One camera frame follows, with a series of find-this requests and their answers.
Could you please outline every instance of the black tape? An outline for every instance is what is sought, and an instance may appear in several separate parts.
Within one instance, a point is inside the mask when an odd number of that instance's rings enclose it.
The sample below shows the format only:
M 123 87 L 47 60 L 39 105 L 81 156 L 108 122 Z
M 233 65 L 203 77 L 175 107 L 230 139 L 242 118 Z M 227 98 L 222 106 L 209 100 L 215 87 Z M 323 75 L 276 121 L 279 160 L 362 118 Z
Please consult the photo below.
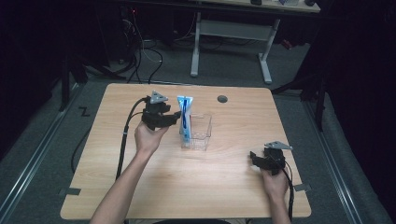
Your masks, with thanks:
M 73 189 L 73 188 L 61 189 L 61 190 L 59 190 L 59 195 L 60 196 L 79 195 L 80 192 L 81 192 L 81 189 Z
M 311 188 L 310 184 L 301 184 L 301 185 L 294 186 L 294 189 L 296 191 L 304 190 L 305 192 L 307 192 L 307 191 L 311 190 L 312 188 Z

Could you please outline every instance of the tape mark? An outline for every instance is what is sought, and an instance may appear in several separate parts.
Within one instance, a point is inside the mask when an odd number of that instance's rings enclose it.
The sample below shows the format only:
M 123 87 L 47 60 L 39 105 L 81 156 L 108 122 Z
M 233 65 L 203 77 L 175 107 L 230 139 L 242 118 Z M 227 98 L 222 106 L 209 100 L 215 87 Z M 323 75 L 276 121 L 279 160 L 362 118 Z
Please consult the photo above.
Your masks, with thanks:
M 90 116 L 90 114 L 87 114 L 87 106 L 80 106 L 78 109 L 82 109 L 82 113 L 81 113 L 81 116 L 82 117 L 89 117 Z

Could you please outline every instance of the table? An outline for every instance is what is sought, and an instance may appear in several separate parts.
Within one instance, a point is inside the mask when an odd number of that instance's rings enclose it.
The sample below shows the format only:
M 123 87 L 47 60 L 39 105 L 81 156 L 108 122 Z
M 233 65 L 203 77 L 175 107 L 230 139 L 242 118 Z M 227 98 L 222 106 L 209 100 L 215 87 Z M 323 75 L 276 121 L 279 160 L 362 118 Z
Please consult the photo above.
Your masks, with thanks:
M 62 218 L 91 218 L 115 181 L 122 131 L 131 107 L 152 91 L 169 98 L 169 113 L 179 110 L 178 95 L 192 96 L 192 112 L 212 116 L 212 134 L 206 151 L 182 149 L 180 120 L 171 126 L 137 185 L 127 218 L 269 217 L 260 171 L 248 157 L 249 151 L 262 156 L 265 143 L 288 143 L 268 89 L 110 84 L 70 185 L 80 189 L 79 195 L 66 195 Z M 228 102 L 220 103 L 219 95 Z M 135 112 L 143 108 L 140 104 Z M 130 122 L 124 167 L 135 153 L 133 133 L 139 121 L 137 116 Z M 301 184 L 292 152 L 284 150 L 284 155 L 293 184 Z M 310 213 L 305 192 L 295 192 L 293 216 Z
M 225 5 L 234 5 L 240 7 L 258 7 L 258 8 L 271 8 L 276 10 L 288 10 L 298 12 L 313 12 L 319 13 L 320 8 L 317 4 L 312 7 L 307 6 L 304 0 L 300 0 L 296 6 L 282 6 L 279 2 L 262 0 L 261 6 L 254 6 L 250 4 L 250 0 L 202 0 L 199 3 L 217 3 Z M 262 75 L 266 84 L 272 83 L 270 71 L 268 69 L 267 57 L 270 52 L 271 46 L 276 36 L 276 31 L 280 19 L 275 19 L 272 26 L 263 26 L 257 24 L 246 24 L 239 22 L 227 22 L 227 21 L 212 21 L 212 20 L 201 20 L 201 13 L 197 13 L 197 20 L 195 25 L 195 44 L 192 53 L 191 62 L 191 76 L 198 76 L 199 67 L 199 42 L 201 35 L 217 35 L 224 37 L 234 38 L 245 38 L 265 41 L 266 45 L 262 53 L 259 53 L 258 58 L 260 66 L 262 68 Z

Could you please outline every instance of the black device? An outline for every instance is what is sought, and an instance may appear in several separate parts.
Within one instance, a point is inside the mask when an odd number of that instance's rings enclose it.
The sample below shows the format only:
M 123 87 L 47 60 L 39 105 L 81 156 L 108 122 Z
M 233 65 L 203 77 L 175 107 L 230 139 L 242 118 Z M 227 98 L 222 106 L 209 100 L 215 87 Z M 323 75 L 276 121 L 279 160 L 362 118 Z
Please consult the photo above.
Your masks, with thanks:
M 250 4 L 255 6 L 261 6 L 262 0 L 250 0 Z
M 264 170 L 271 171 L 272 175 L 279 174 L 279 170 L 285 168 L 285 157 L 281 149 L 265 147 L 264 157 L 258 157 L 254 152 L 250 151 L 250 158 L 253 165 L 256 165 Z
M 177 111 L 173 115 L 164 115 L 169 112 L 170 105 L 164 102 L 152 103 L 151 97 L 148 96 L 146 101 L 146 108 L 143 109 L 142 121 L 151 129 L 168 127 L 177 123 L 181 116 L 181 112 Z

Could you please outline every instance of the hand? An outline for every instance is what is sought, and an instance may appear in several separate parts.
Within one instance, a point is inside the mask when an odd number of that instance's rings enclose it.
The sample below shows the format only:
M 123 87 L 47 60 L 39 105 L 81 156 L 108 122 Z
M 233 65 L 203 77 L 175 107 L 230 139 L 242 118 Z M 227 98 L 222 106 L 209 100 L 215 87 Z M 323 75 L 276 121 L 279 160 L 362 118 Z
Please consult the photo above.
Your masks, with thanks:
M 284 200 L 289 184 L 286 175 L 279 171 L 277 175 L 271 175 L 271 171 L 262 170 L 262 177 L 264 178 L 264 189 L 271 200 Z
M 140 121 L 134 130 L 134 140 L 136 141 L 136 153 L 143 153 L 151 156 L 160 145 L 163 135 L 168 131 L 169 127 L 152 131 L 148 126 Z

